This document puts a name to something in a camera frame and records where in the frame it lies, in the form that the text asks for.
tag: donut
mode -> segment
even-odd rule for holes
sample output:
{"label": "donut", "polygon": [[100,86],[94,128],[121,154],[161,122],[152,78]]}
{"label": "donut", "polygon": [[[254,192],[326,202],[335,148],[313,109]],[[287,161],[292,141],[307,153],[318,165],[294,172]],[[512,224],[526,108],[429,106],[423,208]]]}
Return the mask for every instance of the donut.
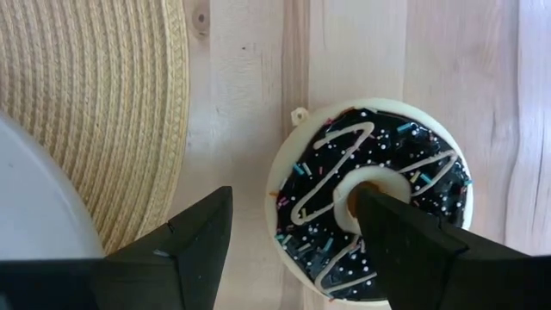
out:
{"label": "donut", "polygon": [[310,125],[310,137],[295,139],[302,143],[299,155],[288,160],[287,171],[278,171],[283,179],[276,189],[272,175],[281,164],[275,161],[269,226],[286,265],[316,291],[341,301],[384,301],[368,245],[346,207],[350,190],[375,180],[413,208],[468,228],[472,181],[457,144],[420,110],[378,99],[330,111],[317,127]]}

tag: straw placemat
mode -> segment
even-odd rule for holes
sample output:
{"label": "straw placemat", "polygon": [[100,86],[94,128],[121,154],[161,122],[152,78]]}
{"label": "straw placemat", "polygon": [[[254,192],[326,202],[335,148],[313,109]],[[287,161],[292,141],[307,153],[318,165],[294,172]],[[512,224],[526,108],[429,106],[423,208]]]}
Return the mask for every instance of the straw placemat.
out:
{"label": "straw placemat", "polygon": [[0,106],[72,180],[107,252],[165,220],[188,93],[182,0],[0,0]]}

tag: wood grain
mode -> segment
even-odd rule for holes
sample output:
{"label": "wood grain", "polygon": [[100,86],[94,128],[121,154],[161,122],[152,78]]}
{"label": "wood grain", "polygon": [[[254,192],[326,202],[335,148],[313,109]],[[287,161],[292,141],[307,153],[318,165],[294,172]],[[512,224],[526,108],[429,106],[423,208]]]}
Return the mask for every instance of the wood grain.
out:
{"label": "wood grain", "polygon": [[473,230],[551,252],[551,0],[184,2],[191,114],[171,214],[234,188],[217,309],[365,308],[303,288],[266,233],[263,186],[299,106],[383,96],[424,109],[469,162]]}

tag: white icing drizzle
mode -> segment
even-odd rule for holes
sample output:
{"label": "white icing drizzle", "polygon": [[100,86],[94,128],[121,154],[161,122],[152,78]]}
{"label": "white icing drizzle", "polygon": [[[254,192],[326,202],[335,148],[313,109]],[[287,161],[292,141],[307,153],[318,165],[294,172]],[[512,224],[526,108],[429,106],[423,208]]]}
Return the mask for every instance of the white icing drizzle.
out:
{"label": "white icing drizzle", "polygon": [[321,208],[317,212],[309,214],[304,218],[301,218],[299,216],[300,215],[300,209],[302,207],[304,207],[304,205],[314,195],[316,195],[316,193],[327,183],[327,181],[329,181],[329,179],[331,177],[333,177],[333,174],[335,174],[335,172],[338,171],[338,168],[340,168],[346,162],[346,160],[350,157],[350,155],[352,155],[352,153],[360,147],[360,145],[363,143],[363,141],[369,137],[369,135],[373,132],[374,129],[375,129],[375,124],[371,121],[358,123],[358,124],[355,124],[353,126],[346,127],[346,128],[343,128],[341,130],[338,130],[338,131],[335,131],[335,132],[332,132],[332,133],[328,133],[323,139],[318,140],[313,144],[313,148],[315,150],[318,150],[321,146],[325,145],[327,142],[329,142],[329,141],[331,141],[335,138],[338,138],[338,137],[342,136],[343,134],[352,133],[352,132],[355,132],[356,130],[362,130],[362,134],[358,137],[358,139],[356,140],[356,143],[354,143],[354,145],[346,151],[346,153],[337,162],[337,164],[333,167],[333,169],[331,169],[329,172],[327,172],[325,177],[323,179],[321,179],[321,181],[319,181],[319,183],[316,184],[316,186],[312,190],[310,190],[308,192],[308,194],[304,195],[304,197],[302,197],[296,203],[296,205],[294,205],[293,210],[291,210],[291,221],[295,225],[301,226],[301,225],[309,222],[310,220],[313,220],[313,219],[317,218],[321,214],[323,214],[323,213],[325,213],[325,212],[327,212],[327,211],[329,211],[333,208],[334,203],[332,202],[329,205]]}
{"label": "white icing drizzle", "polygon": [[423,159],[423,160],[421,160],[421,161],[419,161],[415,164],[411,164],[411,165],[405,167],[404,169],[398,171],[398,173],[405,173],[405,172],[408,172],[408,171],[412,171],[412,170],[417,169],[419,167],[422,167],[426,164],[432,164],[434,162],[437,162],[438,160],[446,158],[446,157],[450,157],[449,162],[440,171],[438,171],[438,173],[432,178],[430,183],[427,183],[424,187],[422,187],[421,189],[419,189],[415,193],[412,193],[412,197],[423,194],[425,191],[427,191],[428,189],[433,187],[434,184],[438,183],[438,181],[440,181],[440,179],[446,173],[448,173],[448,171],[451,169],[451,167],[455,164],[455,161],[457,161],[457,159],[459,158],[459,155],[457,155],[457,152],[455,152],[455,150],[448,150],[446,152],[441,152],[441,153],[439,153],[435,156]]}
{"label": "white icing drizzle", "polygon": [[331,271],[331,269],[333,269],[333,267],[335,267],[335,264],[337,264],[337,262],[341,258],[343,258],[347,253],[349,253],[349,252],[355,250],[356,248],[360,247],[360,245],[358,244],[358,239],[359,238],[360,238],[360,236],[358,236],[358,235],[354,236],[354,238],[352,239],[352,242],[350,242],[349,245],[344,247],[331,261],[329,261],[327,266],[325,266],[325,268],[323,268],[323,270],[321,270],[321,272],[319,272],[319,275],[316,277],[316,280],[314,281],[314,285],[316,286],[316,288],[320,292],[322,292],[324,294],[329,294],[329,293],[334,292],[334,291],[338,291],[338,290],[341,290],[341,289],[344,289],[344,288],[349,288],[349,287],[355,286],[359,283],[362,283],[364,281],[373,279],[374,277],[377,276],[377,273],[374,272],[374,273],[369,274],[367,276],[363,276],[361,278],[355,279],[354,281],[339,284],[339,285],[334,286],[332,288],[324,288],[321,285],[322,280],[325,278],[325,276],[327,276],[329,271]]}

